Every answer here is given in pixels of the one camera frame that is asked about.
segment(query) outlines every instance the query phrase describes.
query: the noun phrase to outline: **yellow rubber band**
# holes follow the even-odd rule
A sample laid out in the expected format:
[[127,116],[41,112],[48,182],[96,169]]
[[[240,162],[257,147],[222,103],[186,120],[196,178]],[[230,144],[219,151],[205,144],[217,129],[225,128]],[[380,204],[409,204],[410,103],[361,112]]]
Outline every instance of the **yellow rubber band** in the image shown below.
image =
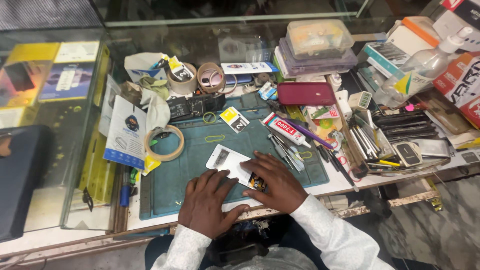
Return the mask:
[[[214,137],[222,137],[221,139],[213,139],[213,140],[207,140],[207,138],[214,138]],[[207,143],[211,143],[211,142],[219,142],[219,141],[223,141],[225,139],[225,135],[213,135],[213,136],[207,136],[205,137],[205,142]]]
[[[211,121],[211,122],[205,121],[205,116],[206,116],[207,114],[209,114],[209,113],[213,115],[213,121]],[[206,112],[206,113],[204,114],[204,116],[202,117],[202,119],[203,119],[204,122],[207,123],[207,124],[215,123],[215,121],[216,121],[216,115],[215,115],[213,112],[208,111],[208,112]]]
[[308,156],[308,157],[301,157],[301,158],[304,159],[304,160],[309,159],[309,158],[312,157],[312,152],[310,152],[310,151],[306,151],[306,152],[295,152],[295,153],[297,153],[297,154],[306,154],[306,153],[309,153],[310,156]]

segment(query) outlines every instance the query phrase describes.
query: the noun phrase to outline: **transparent plastic box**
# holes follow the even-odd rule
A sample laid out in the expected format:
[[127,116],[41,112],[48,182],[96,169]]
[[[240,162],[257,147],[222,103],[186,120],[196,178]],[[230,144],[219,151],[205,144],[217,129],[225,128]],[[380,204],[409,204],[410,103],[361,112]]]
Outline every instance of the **transparent plastic box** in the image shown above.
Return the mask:
[[287,42],[296,59],[340,57],[353,46],[352,35],[340,20],[294,21],[287,27]]
[[290,76],[349,70],[358,63],[358,59],[351,48],[345,49],[340,57],[304,60],[298,60],[293,57],[285,38],[280,39],[278,49]]

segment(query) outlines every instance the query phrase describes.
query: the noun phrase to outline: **glue tube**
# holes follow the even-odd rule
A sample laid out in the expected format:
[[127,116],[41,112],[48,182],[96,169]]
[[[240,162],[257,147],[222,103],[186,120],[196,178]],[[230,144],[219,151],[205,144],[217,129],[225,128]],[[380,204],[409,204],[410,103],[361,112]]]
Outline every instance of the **glue tube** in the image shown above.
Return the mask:
[[263,121],[266,125],[280,132],[281,135],[285,136],[290,141],[294,142],[296,145],[304,145],[308,148],[312,146],[305,141],[306,137],[298,130],[293,128],[290,124],[283,121],[276,115],[274,112],[270,113],[267,118]]

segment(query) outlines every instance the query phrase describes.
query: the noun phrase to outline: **red box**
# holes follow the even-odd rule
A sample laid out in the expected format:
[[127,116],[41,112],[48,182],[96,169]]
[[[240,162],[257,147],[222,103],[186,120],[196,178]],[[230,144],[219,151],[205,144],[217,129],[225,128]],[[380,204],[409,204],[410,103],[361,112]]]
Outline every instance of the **red box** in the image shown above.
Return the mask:
[[435,88],[480,126],[480,51],[467,52],[448,65],[434,81]]

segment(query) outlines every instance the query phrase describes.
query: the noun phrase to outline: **pink phone case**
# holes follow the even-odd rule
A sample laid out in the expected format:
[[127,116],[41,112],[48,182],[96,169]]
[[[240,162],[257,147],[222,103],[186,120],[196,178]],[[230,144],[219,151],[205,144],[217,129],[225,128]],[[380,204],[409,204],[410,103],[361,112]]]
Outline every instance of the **pink phone case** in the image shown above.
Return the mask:
[[329,83],[279,83],[277,92],[282,105],[331,106],[336,103]]

